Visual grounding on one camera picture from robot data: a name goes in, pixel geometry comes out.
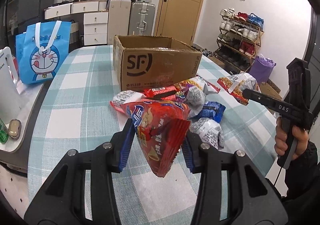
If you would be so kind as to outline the green can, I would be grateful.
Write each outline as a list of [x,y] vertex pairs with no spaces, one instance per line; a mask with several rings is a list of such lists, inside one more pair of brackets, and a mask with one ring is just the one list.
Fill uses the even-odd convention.
[[9,135],[8,135],[8,129],[6,125],[3,123],[3,121],[0,119],[0,143],[6,144],[8,141]]

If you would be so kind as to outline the small beige case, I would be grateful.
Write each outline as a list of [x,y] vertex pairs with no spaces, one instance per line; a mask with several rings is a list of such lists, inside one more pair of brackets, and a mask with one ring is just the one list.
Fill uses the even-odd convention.
[[12,119],[8,127],[8,135],[12,139],[18,139],[21,134],[21,121],[18,119]]

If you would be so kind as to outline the red chip snack bag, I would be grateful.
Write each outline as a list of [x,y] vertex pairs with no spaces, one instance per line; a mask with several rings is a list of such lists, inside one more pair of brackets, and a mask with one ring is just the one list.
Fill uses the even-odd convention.
[[152,172],[165,177],[189,130],[189,106],[175,101],[144,100],[123,104],[121,108],[132,119]]

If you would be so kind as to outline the red black snack packet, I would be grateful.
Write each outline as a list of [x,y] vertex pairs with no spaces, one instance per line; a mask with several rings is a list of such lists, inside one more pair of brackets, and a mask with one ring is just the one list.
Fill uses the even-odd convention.
[[143,94],[146,98],[156,101],[174,101],[176,99],[176,93],[178,89],[175,86],[152,88],[143,90]]

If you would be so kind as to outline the wooden shoe rack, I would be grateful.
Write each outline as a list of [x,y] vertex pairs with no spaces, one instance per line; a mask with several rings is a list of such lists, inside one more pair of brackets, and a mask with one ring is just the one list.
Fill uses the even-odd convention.
[[220,16],[216,57],[236,72],[249,72],[261,48],[264,19],[254,13],[236,13],[233,8],[222,9]]

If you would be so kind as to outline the red noodle snack bag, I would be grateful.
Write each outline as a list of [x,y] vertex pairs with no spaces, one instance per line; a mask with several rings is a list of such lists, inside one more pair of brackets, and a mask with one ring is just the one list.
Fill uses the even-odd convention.
[[217,83],[233,96],[240,104],[247,105],[248,99],[244,98],[242,92],[244,89],[260,92],[260,88],[256,79],[249,73],[242,72],[240,74],[221,77]]

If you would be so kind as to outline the blue snack packet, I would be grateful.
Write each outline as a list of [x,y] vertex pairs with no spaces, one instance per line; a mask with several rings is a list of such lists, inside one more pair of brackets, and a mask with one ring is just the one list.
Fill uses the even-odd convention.
[[221,123],[225,109],[226,107],[219,102],[207,102],[194,119],[209,118],[217,123]]

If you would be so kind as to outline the orange noodle snack bag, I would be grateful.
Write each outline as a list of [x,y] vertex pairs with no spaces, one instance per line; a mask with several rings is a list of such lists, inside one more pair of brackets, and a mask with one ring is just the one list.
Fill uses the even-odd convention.
[[191,79],[187,79],[185,81],[178,82],[174,84],[175,88],[178,90],[182,90],[184,88],[189,88],[192,86],[198,87],[205,95],[209,94],[218,94],[220,92],[220,88],[213,85],[211,82],[203,79],[201,76],[197,75]]

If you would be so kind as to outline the small cardboard box on floor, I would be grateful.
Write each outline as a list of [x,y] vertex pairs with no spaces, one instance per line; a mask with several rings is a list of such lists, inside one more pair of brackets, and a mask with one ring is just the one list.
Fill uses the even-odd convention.
[[274,82],[272,82],[270,79],[267,80],[267,82],[262,82],[259,85],[259,88],[261,90],[262,94],[268,95],[272,98],[276,98],[278,100],[282,100],[282,96],[280,95],[281,89],[278,88]]

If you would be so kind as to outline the purple snack bag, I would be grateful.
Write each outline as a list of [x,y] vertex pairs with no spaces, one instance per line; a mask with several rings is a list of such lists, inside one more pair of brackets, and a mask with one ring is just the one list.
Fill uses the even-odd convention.
[[184,87],[182,90],[176,92],[176,101],[179,103],[186,103],[193,107],[204,105],[205,94],[197,86]]

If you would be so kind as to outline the wooden door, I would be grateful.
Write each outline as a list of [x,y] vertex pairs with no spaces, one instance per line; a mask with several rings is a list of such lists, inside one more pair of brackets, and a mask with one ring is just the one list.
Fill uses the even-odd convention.
[[203,0],[159,0],[154,35],[193,44]]

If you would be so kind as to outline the woven laundry basket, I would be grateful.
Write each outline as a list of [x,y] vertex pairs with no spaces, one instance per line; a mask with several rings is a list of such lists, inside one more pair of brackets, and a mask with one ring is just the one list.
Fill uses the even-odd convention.
[[69,39],[69,52],[72,52],[73,50],[78,48],[80,48],[79,23],[72,22],[70,39]]

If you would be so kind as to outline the silver snack bag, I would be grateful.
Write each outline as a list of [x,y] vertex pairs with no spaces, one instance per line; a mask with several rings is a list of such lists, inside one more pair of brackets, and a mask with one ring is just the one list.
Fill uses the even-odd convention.
[[210,118],[200,118],[193,122],[189,130],[198,134],[203,143],[208,143],[216,149],[224,148],[224,137],[221,125]]

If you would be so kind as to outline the blue Doraemon tote bag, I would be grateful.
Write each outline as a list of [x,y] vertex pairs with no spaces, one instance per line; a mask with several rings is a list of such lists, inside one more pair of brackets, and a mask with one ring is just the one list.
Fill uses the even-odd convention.
[[24,84],[51,80],[69,53],[71,23],[60,20],[29,25],[16,36],[16,58]]

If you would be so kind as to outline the red white snack packet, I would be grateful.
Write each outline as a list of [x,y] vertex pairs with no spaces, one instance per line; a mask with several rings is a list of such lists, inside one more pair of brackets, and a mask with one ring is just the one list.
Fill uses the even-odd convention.
[[120,93],[115,95],[112,101],[110,101],[110,105],[117,112],[125,114],[125,111],[121,108],[121,105],[130,102],[141,101],[142,99],[146,99],[146,96],[143,93],[132,90],[126,90],[121,91]]

